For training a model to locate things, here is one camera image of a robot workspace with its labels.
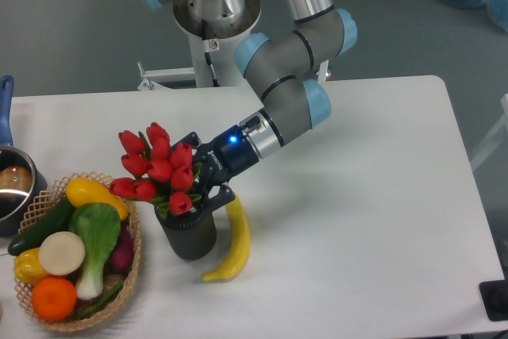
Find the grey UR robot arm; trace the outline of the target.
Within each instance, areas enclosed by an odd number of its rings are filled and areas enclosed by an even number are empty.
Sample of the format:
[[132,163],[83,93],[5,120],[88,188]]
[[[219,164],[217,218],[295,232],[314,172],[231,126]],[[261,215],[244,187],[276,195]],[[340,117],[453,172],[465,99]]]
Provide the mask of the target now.
[[331,113],[322,86],[299,76],[350,49],[357,38],[351,15],[332,0],[287,0],[294,30],[272,41],[253,26],[259,0],[145,0],[170,4],[180,27],[198,41],[193,55],[197,84],[205,87],[247,83],[262,102],[260,110],[208,143],[190,133],[201,168],[192,192],[198,200],[187,213],[208,214],[231,202],[232,177],[315,128]]

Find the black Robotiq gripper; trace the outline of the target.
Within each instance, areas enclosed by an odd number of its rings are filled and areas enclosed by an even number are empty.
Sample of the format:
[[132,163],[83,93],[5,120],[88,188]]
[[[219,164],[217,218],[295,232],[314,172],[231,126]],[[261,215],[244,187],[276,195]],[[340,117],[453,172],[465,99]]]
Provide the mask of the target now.
[[196,188],[198,192],[209,192],[212,187],[219,186],[216,194],[203,195],[200,200],[193,202],[193,214],[211,214],[232,202],[234,192],[228,181],[260,161],[239,125],[234,125],[205,144],[196,132],[190,132],[171,150],[171,154],[193,156],[195,163],[201,163]]

